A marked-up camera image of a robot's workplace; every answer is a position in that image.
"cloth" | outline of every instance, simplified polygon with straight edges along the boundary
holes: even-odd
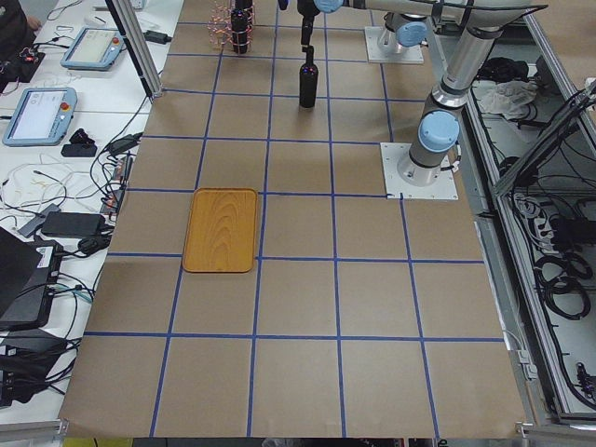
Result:
[[[528,82],[511,81],[491,88],[480,100],[487,114],[501,114],[506,119],[522,118],[528,114],[527,104],[536,97],[537,86]]]

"bottle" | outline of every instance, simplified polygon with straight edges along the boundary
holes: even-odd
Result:
[[[300,105],[311,108],[317,97],[318,68],[314,63],[314,47],[306,47],[305,53],[306,62],[300,67]]]
[[[236,0],[236,9],[242,9],[249,22],[249,26],[252,26],[252,0]]]
[[[244,54],[249,49],[249,17],[244,9],[232,9],[232,49],[235,53]]]

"desk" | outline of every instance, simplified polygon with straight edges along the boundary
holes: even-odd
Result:
[[[369,64],[375,16],[321,15],[317,105],[300,109],[301,18],[257,7],[275,21],[245,57],[207,54],[204,22],[174,35],[61,410],[71,434],[512,436],[523,408],[461,183],[457,202],[385,197],[378,143],[413,138],[429,62]],[[182,271],[198,186],[259,191],[249,274]]]
[[[71,3],[60,0],[58,7]],[[67,8],[60,18],[49,22],[37,37],[37,42],[48,41],[54,36],[55,26],[69,25],[73,27],[70,32],[75,36],[78,28],[82,25],[83,18],[91,11],[91,5],[97,2],[84,0],[76,7]],[[157,26],[160,31],[172,34],[176,19],[180,12],[182,1],[150,1],[148,7],[138,16],[144,20],[147,26]],[[99,13],[106,20],[110,20],[106,12]],[[168,46],[151,45],[150,49],[156,57],[157,66],[165,62]],[[94,72],[69,72],[60,66],[63,49],[48,48],[47,57],[35,74],[33,82],[20,85],[17,91],[0,97],[0,110],[2,115],[10,115],[14,110],[21,92],[28,87],[50,87],[65,86],[77,90],[79,103],[74,112],[73,121],[66,134],[65,142],[79,128],[83,128],[91,138],[96,141],[98,147],[107,144],[133,117],[144,97],[141,82],[139,81],[134,68],[131,65],[128,53],[124,52],[111,71],[105,73]],[[8,85],[6,91],[15,87]],[[127,133],[143,131],[150,104],[143,107],[141,112],[127,128]],[[0,121],[0,132],[4,133],[8,122]],[[41,170],[53,177],[62,179],[71,171],[80,172],[73,176],[67,183],[69,195],[77,195],[81,191],[92,192],[94,188],[88,176],[91,159],[63,158],[61,157],[61,144],[57,146],[43,147],[6,147],[0,143],[0,178],[5,179],[10,174],[9,182],[5,185],[3,198],[11,204],[21,203],[24,200],[39,200],[44,191],[44,184],[51,181],[45,177],[33,174],[33,170]],[[47,197],[59,196],[61,188],[52,190],[56,194],[47,194]],[[97,212],[101,207],[101,195],[81,199],[66,200],[61,206],[64,211]],[[15,215],[0,207],[0,219]],[[30,217],[16,213],[17,227],[23,226]],[[6,219],[1,225],[14,232],[15,221]],[[58,239],[66,250],[74,250],[76,239]],[[62,262],[63,273],[80,278],[89,286],[93,284],[105,259],[105,251],[94,254],[86,260],[65,259]],[[67,278],[61,278],[61,282],[75,284]],[[78,302],[78,310],[74,319],[74,326],[70,337],[79,337],[83,334],[87,324],[90,305],[84,301]],[[43,328],[45,331],[57,336],[63,336],[73,321],[75,304],[72,296],[57,297],[54,299],[49,322]],[[59,371],[70,361],[68,356],[62,356],[54,371]],[[59,387],[66,389],[68,383],[63,382]],[[33,399],[21,404],[14,402],[10,407],[0,409],[0,424],[37,422],[55,419],[58,417],[63,397],[56,392],[46,390],[33,397]]]
[[[172,35],[175,21],[182,7],[183,0],[170,0],[168,2],[148,2],[147,8],[137,13],[142,28],[155,29],[156,31]],[[60,0],[57,7],[71,2]],[[80,28],[84,26],[84,18],[93,13],[115,27],[114,21],[107,11],[94,11],[93,5],[98,5],[97,0],[84,0],[81,4],[64,10],[57,20],[49,21],[37,36],[36,42],[47,42],[56,33],[76,37]],[[71,32],[57,31],[57,26],[70,26]],[[63,38],[58,43],[69,45],[71,39]],[[162,70],[168,55],[169,44],[159,45],[148,43],[151,56],[158,71]],[[29,87],[72,87],[78,95],[79,112],[126,112],[134,113],[145,96],[142,84],[132,64],[127,51],[123,51],[115,61],[114,66],[106,72],[90,72],[65,70],[60,61],[65,49],[55,47],[41,47],[46,52],[35,77],[29,84],[20,84],[12,93],[7,94],[0,101],[0,108],[14,109],[19,102],[22,91]],[[5,92],[14,90],[15,84],[9,84]],[[142,111],[148,112],[150,106],[146,104]]]

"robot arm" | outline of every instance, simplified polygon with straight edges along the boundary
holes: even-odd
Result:
[[[398,164],[400,176],[408,183],[426,186],[440,173],[440,163],[459,135],[458,117],[469,90],[502,27],[526,14],[532,0],[298,0],[314,2],[323,12],[339,7],[377,9],[400,15],[451,19],[465,31],[442,80],[428,95],[417,138]]]

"touchscreen display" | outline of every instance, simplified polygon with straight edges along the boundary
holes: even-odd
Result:
[[[111,45],[114,36],[115,31],[86,30],[68,60],[89,63],[100,62],[105,51]]]
[[[44,139],[50,136],[64,91],[30,91],[10,137],[14,140]]]

